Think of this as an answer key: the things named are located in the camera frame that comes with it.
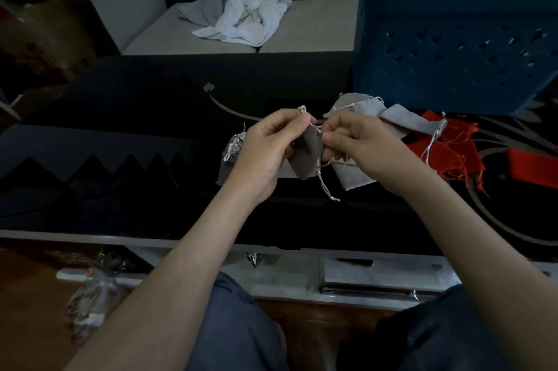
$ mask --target laundry basket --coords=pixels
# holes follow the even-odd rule
[[[359,0],[353,90],[511,115],[558,74],[558,0]]]

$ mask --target red object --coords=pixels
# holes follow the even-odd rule
[[[558,157],[509,148],[508,160],[512,178],[558,189]]]
[[[442,116],[432,111],[422,114],[428,121],[442,120]],[[479,127],[477,123],[446,118],[448,124],[439,140],[434,141],[430,148],[428,163],[437,173],[448,180],[463,180],[468,184],[469,175],[476,176],[477,187],[482,189],[485,166],[480,160],[479,152],[471,136]],[[420,139],[409,145],[418,157],[430,143],[430,136],[420,135]]]

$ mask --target person's left hand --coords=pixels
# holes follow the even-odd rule
[[[281,109],[248,129],[244,144],[225,186],[241,190],[254,202],[266,200],[277,184],[277,171],[292,155],[292,142],[316,123],[309,113]]]

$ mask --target hand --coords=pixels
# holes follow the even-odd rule
[[[316,119],[295,109],[281,109],[248,129],[241,153],[227,182],[253,198],[254,206],[266,200],[277,184],[277,171],[292,155],[292,142]]]
[[[341,111],[322,126],[326,148],[324,162],[331,158],[352,158],[369,177],[388,191],[404,196],[422,177],[435,173],[377,117]]]

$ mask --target stack of pouches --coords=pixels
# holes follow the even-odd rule
[[[445,119],[428,121],[399,104],[387,108],[380,98],[359,93],[341,95],[331,110],[324,114],[324,117],[331,118],[343,109],[382,118],[383,124],[398,138],[403,138],[411,132],[424,133],[434,137],[436,130],[439,135],[446,126]],[[217,181],[219,185],[224,184],[227,180],[242,148],[245,134],[234,135],[227,144],[219,170]],[[319,127],[310,124],[302,136],[294,142],[294,148],[292,156],[287,161],[283,161],[277,177],[306,180],[309,177],[319,176],[321,153],[324,148]],[[345,190],[374,182],[358,168],[352,159],[346,162],[333,160],[331,166]]]

